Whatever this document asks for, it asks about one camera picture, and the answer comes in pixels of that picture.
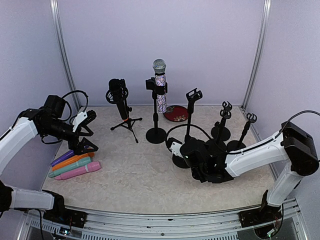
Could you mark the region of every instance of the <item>red round tray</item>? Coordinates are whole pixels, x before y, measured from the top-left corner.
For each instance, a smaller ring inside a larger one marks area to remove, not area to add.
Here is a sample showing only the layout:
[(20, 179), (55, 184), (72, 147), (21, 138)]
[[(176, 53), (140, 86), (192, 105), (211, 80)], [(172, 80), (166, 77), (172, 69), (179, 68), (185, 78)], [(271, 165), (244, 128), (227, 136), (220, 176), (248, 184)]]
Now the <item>red round tray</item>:
[(168, 106), (163, 114), (166, 119), (171, 122), (183, 122), (188, 119), (188, 111), (184, 106)]

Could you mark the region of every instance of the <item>silver microphone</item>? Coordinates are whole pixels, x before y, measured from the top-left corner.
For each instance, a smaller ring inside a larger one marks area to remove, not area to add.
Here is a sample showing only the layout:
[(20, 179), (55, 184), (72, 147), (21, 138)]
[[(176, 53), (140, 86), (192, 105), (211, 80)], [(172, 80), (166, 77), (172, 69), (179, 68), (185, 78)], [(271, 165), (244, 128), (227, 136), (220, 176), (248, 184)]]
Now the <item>silver microphone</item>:
[[(153, 62), (152, 67), (155, 72), (154, 78), (155, 78), (155, 84), (157, 86), (163, 87), (166, 85), (166, 63), (163, 59), (157, 59)], [(165, 113), (167, 110), (167, 96), (166, 92), (163, 95), (157, 95), (156, 96), (156, 102), (158, 105), (158, 112), (159, 113)]]

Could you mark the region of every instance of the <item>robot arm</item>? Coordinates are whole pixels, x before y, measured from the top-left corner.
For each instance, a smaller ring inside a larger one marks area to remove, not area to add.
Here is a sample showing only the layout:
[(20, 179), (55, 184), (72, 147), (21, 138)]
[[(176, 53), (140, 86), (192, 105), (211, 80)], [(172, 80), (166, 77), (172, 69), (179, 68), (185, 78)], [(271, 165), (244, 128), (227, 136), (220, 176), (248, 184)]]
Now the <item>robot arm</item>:
[(237, 151), (223, 153), (215, 141), (190, 138), (184, 144), (169, 138), (169, 149), (183, 157), (196, 180), (223, 183), (252, 169), (286, 161), (286, 166), (273, 187), (265, 192), (259, 209), (240, 213), (243, 227), (275, 219), (282, 203), (305, 176), (319, 168), (313, 138), (292, 122), (283, 123), (282, 133), (276, 132), (265, 140)]
[[(9, 129), (0, 141), (0, 176), (10, 160), (31, 139), (38, 134), (33, 121), (26, 117), (18, 119), (16, 125)], [(10, 209), (45, 209), (50, 210), (54, 205), (54, 196), (46, 192), (5, 186), (0, 181), (0, 191), (4, 195), (0, 199), (0, 212)]]
[[(17, 152), (38, 134), (41, 137), (50, 135), (58, 140), (68, 141), (69, 149), (76, 155), (98, 150), (98, 147), (85, 137), (79, 141), (80, 136), (93, 135), (87, 124), (96, 118), (96, 113), (93, 110), (82, 111), (75, 117), (73, 125), (67, 124), (59, 119), (65, 104), (63, 98), (50, 95), (43, 107), (27, 109), (19, 115), (16, 124), (0, 137), (0, 176)], [(0, 181), (0, 212), (9, 209), (51, 210), (48, 215), (52, 219), (63, 219), (66, 213), (63, 197), (54, 192), (6, 186)]]

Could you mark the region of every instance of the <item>metal frame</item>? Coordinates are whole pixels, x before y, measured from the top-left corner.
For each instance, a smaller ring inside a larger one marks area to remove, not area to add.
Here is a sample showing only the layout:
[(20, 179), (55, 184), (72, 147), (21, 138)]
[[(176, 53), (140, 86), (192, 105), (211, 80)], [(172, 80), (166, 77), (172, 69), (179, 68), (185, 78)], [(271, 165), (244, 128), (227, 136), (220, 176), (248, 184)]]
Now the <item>metal frame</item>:
[[(259, 205), (227, 211), (195, 214), (130, 214), (68, 207), (87, 212), (87, 220), (83, 229), (72, 228), (74, 235), (69, 239), (89, 240), (130, 240), (130, 239), (162, 239), (162, 240), (226, 240), (238, 239), (238, 232), (254, 228), (241, 228), (238, 213), (244, 209), (257, 208)], [(39, 214), (36, 211), (25, 213), (23, 228), (19, 240), (25, 240), (30, 227), (40, 228)], [(294, 220), (299, 240), (307, 240), (305, 225), (298, 203), (295, 199), (284, 202), (284, 219)], [(256, 225), (255, 228), (268, 223)], [(54, 233), (60, 227), (69, 226), (43, 220), (43, 231)]]
[[(59, 15), (58, 0), (50, 0), (50, 5), (51, 5), (53, 23), (55, 26), (55, 31), (56, 31), (56, 35), (57, 35), (57, 39), (58, 39), (59, 50), (60, 50), (60, 54), (61, 54), (61, 58), (62, 58), (64, 71), (66, 74), (67, 83), (69, 85), (70, 91), (74, 91), (77, 88), (76, 88), (74, 79), (71, 74), (71, 69), (70, 69), (70, 65), (69, 65), (69, 61), (68, 61), (68, 57), (67, 57), (66, 47), (65, 47), (65, 43), (64, 43), (64, 36), (63, 36), (63, 32), (62, 32), (60, 15)], [(79, 109), (81, 108), (81, 102), (78, 98), (77, 93), (72, 94), (72, 98), (73, 98), (76, 110), (79, 111)]]
[(248, 103), (250, 101), (250, 97), (252, 95), (252, 91), (254, 89), (257, 72), (261, 60), (262, 51), (264, 48), (264, 42), (266, 38), (267, 33), (267, 27), (269, 22), (269, 15), (270, 15), (270, 8), (271, 8), (271, 0), (264, 0), (264, 8), (263, 8), (263, 14), (262, 14), (262, 20), (261, 20), (261, 27), (260, 27), (260, 33), (258, 38), (258, 45), (256, 48), (254, 61), (253, 61), (253, 67), (250, 74), (250, 80), (248, 87), (245, 92), (244, 100), (242, 103), (242, 108), (246, 110)]

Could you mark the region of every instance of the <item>white wall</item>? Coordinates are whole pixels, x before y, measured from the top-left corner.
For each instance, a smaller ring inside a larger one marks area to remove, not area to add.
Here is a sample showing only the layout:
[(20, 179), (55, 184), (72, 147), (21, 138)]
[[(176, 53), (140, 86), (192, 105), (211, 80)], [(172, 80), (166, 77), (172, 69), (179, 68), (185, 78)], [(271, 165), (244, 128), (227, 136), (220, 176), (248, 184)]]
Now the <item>white wall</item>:
[(167, 63), (168, 102), (240, 105), (258, 43), (263, 0), (58, 1), (66, 51), (90, 105), (107, 105), (108, 82), (124, 78), (129, 104), (152, 104), (145, 80)]
[[(256, 84), (247, 111), (262, 138), (302, 110), (320, 112), (320, 2), (273, 0)], [(305, 114), (292, 121), (314, 138), (320, 154), (320, 118)], [(278, 171), (283, 168), (277, 165)], [(311, 240), (320, 235), (320, 172), (304, 178), (294, 192)]]
[[(21, 111), (37, 109), (48, 95), (62, 96), (69, 89), (49, 0), (0, 1), (0, 33), (2, 135)], [(41, 189), (57, 148), (44, 145), (36, 137), (8, 164), (1, 181), (20, 188)], [(21, 217), (22, 212), (16, 210), (3, 214), (1, 240), (14, 239)]]

